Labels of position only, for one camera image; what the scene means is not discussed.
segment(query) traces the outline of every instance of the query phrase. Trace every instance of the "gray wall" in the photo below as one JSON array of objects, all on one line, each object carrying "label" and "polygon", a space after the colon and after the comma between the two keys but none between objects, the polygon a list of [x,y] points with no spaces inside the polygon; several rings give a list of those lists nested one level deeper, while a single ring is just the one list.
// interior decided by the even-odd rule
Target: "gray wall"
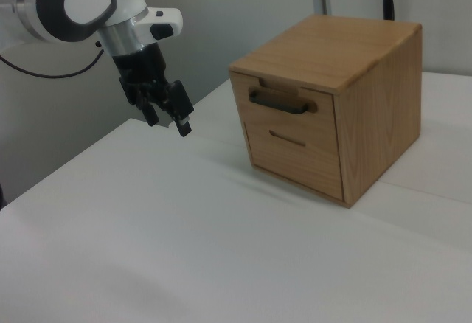
[{"label": "gray wall", "polygon": [[[164,42],[162,51],[167,77],[181,79],[194,103],[228,78],[229,63],[321,7],[321,0],[146,1],[184,14],[181,37]],[[35,72],[63,74],[81,69],[96,54],[90,39],[64,46],[19,46],[4,56]],[[40,80],[0,63],[0,183],[8,201],[125,120],[141,119],[117,79],[109,57],[70,80]],[[168,124],[168,118],[159,116]]]},{"label": "gray wall", "polygon": [[[395,0],[397,20],[423,25],[426,71],[472,75],[472,0]],[[330,0],[333,15],[382,18],[382,0]]]}]

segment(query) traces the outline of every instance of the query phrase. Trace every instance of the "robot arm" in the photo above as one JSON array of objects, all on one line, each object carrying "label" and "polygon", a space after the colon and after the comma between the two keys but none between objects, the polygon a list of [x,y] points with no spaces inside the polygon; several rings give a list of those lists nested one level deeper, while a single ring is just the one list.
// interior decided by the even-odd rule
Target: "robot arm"
[{"label": "robot arm", "polygon": [[0,51],[35,41],[83,41],[97,32],[128,102],[149,126],[159,121],[151,103],[157,104],[186,136],[193,107],[180,81],[167,82],[158,45],[179,35],[182,24],[179,10],[150,8],[144,0],[0,0]]}]

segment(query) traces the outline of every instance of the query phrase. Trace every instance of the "wooden box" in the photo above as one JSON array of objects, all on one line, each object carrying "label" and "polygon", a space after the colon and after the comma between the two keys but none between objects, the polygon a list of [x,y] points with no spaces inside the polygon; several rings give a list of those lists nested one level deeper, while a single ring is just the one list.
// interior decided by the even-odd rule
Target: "wooden box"
[{"label": "wooden box", "polygon": [[420,135],[420,24],[314,15],[229,70],[252,165],[345,207]]}]

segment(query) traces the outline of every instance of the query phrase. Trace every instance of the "white table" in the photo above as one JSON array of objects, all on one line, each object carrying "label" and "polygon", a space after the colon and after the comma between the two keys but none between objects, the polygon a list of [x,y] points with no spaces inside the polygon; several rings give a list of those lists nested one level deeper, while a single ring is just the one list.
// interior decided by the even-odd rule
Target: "white table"
[{"label": "white table", "polygon": [[[471,79],[427,74],[425,116],[441,93],[429,78],[472,101]],[[198,137],[211,99],[186,139],[130,120],[0,212],[0,322],[470,321],[472,205],[397,184],[443,166],[434,118],[450,114],[426,117],[409,161],[346,210],[254,171],[217,120],[239,123],[231,99],[211,118],[222,142]]]},{"label": "white table", "polygon": [[[195,105],[190,124],[246,149],[229,80]],[[423,73],[420,139],[352,211],[472,253],[472,77]]]}]

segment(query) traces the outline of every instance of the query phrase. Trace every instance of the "drawer handle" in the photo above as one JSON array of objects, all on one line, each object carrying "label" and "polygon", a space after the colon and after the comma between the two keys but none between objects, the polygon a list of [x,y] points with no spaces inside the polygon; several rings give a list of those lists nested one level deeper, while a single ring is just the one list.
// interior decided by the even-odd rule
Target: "drawer handle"
[{"label": "drawer handle", "polygon": [[285,111],[290,114],[303,114],[308,111],[308,104],[306,102],[297,100],[284,100],[281,102],[281,99],[281,97],[277,97],[275,94],[261,91],[253,91],[249,94],[249,100],[258,105]]}]

